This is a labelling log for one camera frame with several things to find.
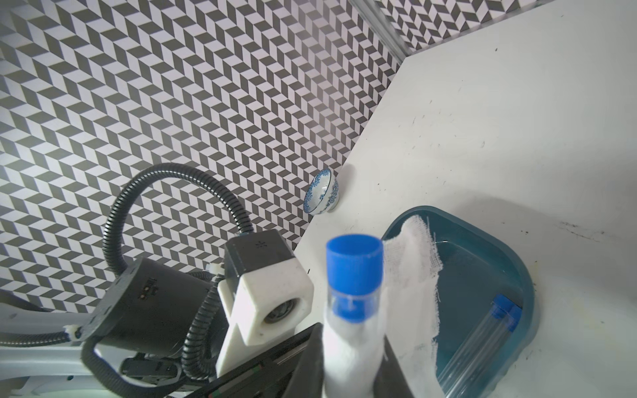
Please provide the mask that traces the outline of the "white gauze cloth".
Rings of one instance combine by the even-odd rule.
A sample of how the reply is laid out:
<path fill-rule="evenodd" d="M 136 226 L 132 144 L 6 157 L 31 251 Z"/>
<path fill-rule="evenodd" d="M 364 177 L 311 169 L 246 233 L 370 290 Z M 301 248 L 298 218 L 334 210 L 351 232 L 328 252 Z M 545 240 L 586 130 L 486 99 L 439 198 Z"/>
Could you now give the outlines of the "white gauze cloth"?
<path fill-rule="evenodd" d="M 382 242 L 385 337 L 413 396 L 442 397 L 436 379 L 437 282 L 442 262 L 430 228 L 414 216 L 398 236 Z"/>

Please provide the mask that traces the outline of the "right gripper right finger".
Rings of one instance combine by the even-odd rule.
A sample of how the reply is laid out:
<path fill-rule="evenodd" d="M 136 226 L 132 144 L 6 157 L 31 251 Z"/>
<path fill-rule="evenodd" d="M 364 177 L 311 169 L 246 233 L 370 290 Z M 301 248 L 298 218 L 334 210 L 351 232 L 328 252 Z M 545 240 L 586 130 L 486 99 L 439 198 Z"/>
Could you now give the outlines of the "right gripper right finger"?
<path fill-rule="evenodd" d="M 380 366 L 381 398 L 413 398 L 388 337 L 384 338 L 383 360 Z"/>

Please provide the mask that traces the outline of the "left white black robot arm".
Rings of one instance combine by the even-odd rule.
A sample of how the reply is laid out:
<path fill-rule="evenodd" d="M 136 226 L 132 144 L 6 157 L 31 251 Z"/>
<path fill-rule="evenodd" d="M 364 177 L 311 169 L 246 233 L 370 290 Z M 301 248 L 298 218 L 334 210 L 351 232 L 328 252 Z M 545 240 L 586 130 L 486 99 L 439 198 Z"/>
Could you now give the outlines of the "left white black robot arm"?
<path fill-rule="evenodd" d="M 278 396 L 305 338 L 314 287 L 289 259 L 216 278 L 144 259 L 91 314 L 1 307 L 1 389 L 104 387 L 122 397 Z"/>

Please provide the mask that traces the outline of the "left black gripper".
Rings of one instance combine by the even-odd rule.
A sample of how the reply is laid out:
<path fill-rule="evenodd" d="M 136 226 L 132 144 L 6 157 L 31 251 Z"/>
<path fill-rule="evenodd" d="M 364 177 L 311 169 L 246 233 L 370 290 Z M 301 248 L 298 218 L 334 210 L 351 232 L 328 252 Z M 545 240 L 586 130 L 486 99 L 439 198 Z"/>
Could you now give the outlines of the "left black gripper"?
<path fill-rule="evenodd" d="M 187 395 L 187 398 L 282 397 L 308 348 L 315 323 L 274 348 L 219 376 L 215 381 Z"/>

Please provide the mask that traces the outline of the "blue capped test tube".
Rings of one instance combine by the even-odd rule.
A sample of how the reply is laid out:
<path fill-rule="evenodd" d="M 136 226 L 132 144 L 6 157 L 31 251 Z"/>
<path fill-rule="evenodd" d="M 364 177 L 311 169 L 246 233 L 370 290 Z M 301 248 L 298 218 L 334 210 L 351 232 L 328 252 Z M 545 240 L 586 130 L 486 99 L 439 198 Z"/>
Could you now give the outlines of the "blue capped test tube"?
<path fill-rule="evenodd" d="M 326 245 L 323 395 L 372 397 L 384 354 L 383 242 L 341 235 Z"/>
<path fill-rule="evenodd" d="M 488 368 L 519 324 L 523 310 L 496 295 L 489 312 L 460 345 L 439 376 L 446 397 L 477 397 Z"/>

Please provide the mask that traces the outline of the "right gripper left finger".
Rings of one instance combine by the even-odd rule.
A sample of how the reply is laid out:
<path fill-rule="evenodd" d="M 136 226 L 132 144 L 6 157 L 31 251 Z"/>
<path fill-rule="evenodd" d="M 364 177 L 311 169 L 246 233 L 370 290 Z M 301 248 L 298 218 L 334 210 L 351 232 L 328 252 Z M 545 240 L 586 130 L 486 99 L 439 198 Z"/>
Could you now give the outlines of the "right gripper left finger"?
<path fill-rule="evenodd" d="M 315 323 L 283 398 L 321 398 L 323 376 L 323 323 Z"/>

